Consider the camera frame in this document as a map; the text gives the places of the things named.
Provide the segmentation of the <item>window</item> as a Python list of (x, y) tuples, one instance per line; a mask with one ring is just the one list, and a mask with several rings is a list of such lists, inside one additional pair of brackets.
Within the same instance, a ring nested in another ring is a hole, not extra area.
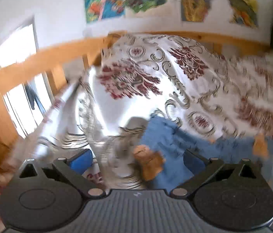
[(54, 100), (46, 72), (24, 70), (37, 51), (32, 19), (0, 44), (0, 141), (5, 144), (33, 133)]

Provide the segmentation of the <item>wooden bed frame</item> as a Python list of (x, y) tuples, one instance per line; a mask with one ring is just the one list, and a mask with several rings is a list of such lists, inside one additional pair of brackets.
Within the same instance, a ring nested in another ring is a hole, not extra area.
[(105, 37), (85, 38), (78, 41), (61, 43), (38, 51), (24, 62), (14, 63), (0, 69), (0, 174), (10, 172), (11, 167), (4, 168), (2, 163), (12, 151), (18, 140), (15, 125), (8, 114), (3, 95), (16, 86), (25, 83), (39, 73), (48, 72), (56, 81), (51, 92), (56, 96), (67, 88), (63, 65), (75, 58), (82, 57), (85, 68), (101, 64), (102, 51), (110, 48), (123, 36), (135, 37), (134, 33), (113, 32)]

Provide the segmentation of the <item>blue pyjama pants orange cars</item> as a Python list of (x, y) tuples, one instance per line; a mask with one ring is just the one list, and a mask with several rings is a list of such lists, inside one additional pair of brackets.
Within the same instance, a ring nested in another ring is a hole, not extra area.
[(253, 149), (254, 137), (219, 138), (210, 142), (179, 128), (174, 122), (160, 116), (150, 118), (140, 140), (152, 151), (158, 151), (165, 159), (163, 170), (147, 182), (150, 189), (165, 189), (170, 192), (190, 179), (193, 174), (185, 167), (183, 155), (187, 149), (209, 159), (217, 157), (225, 163), (237, 163), (249, 158), (257, 164), (265, 180), (273, 188), (273, 140), (265, 138), (267, 156)]

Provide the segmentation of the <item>floral white bed cover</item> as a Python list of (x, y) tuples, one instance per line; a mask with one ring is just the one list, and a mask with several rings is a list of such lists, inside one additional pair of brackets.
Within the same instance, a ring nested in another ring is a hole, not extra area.
[[(273, 188), (249, 158), (172, 198), (147, 187), (165, 159), (140, 144), (160, 116), (210, 142), (254, 137), (267, 156), (273, 51), (226, 58), (184, 36), (123, 36), (66, 84), (2, 163), (0, 232), (273, 232)], [(93, 164), (82, 176), (103, 198), (83, 197), (52, 166), (85, 149)]]

